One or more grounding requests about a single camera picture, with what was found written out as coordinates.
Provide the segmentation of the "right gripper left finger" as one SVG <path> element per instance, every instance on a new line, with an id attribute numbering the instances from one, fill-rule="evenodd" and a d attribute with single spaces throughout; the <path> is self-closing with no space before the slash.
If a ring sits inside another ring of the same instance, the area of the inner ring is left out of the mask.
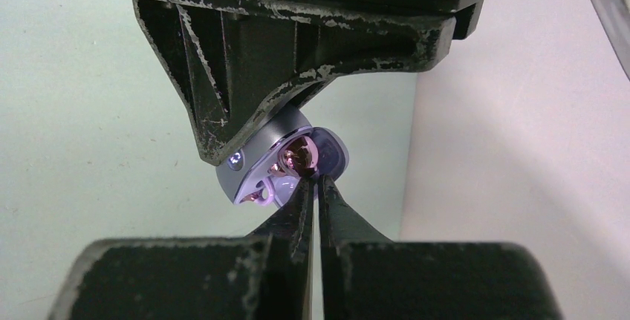
<path id="1" fill-rule="evenodd" d="M 77 257 L 50 319 L 309 319 L 314 190 L 249 234 L 107 238 Z"/>

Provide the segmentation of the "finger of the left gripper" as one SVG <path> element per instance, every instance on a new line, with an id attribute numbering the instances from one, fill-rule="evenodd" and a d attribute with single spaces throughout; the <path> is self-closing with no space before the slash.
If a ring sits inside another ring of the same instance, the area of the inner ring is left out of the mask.
<path id="1" fill-rule="evenodd" d="M 341 76 L 424 72 L 455 18 L 329 0 L 133 0 L 137 21 L 218 166 L 274 114 Z"/>

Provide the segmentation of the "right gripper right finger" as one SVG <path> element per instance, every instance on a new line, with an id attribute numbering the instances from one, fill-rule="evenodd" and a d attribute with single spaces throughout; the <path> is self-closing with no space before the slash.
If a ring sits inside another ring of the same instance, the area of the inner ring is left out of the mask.
<path id="1" fill-rule="evenodd" d="M 326 319 L 561 319 L 547 277 L 510 242 L 400 242 L 318 181 Z"/>

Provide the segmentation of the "purple earbud charging case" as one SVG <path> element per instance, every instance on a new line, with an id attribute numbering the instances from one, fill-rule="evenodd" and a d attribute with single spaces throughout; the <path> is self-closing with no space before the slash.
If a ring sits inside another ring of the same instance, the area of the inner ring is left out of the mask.
<path id="1" fill-rule="evenodd" d="M 298 108 L 286 106 L 217 167 L 216 174 L 233 204 L 280 208 L 301 179 L 325 174 L 336 180 L 348 164 L 348 149 L 333 131 L 312 126 Z"/>

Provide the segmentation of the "purple earbud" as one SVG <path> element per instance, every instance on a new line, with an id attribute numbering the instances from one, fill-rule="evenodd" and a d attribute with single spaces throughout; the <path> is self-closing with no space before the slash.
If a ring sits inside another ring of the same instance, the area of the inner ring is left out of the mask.
<path id="1" fill-rule="evenodd" d="M 317 173 L 319 151 L 315 142 L 308 136 L 300 136 L 282 147 L 277 162 L 269 169 L 275 177 L 313 177 Z"/>
<path id="2" fill-rule="evenodd" d="M 241 199 L 242 203 L 254 203 L 260 206 L 266 206 L 271 202 L 270 192 L 266 186 L 262 186 L 261 189 L 254 191 L 248 195 L 245 195 Z"/>

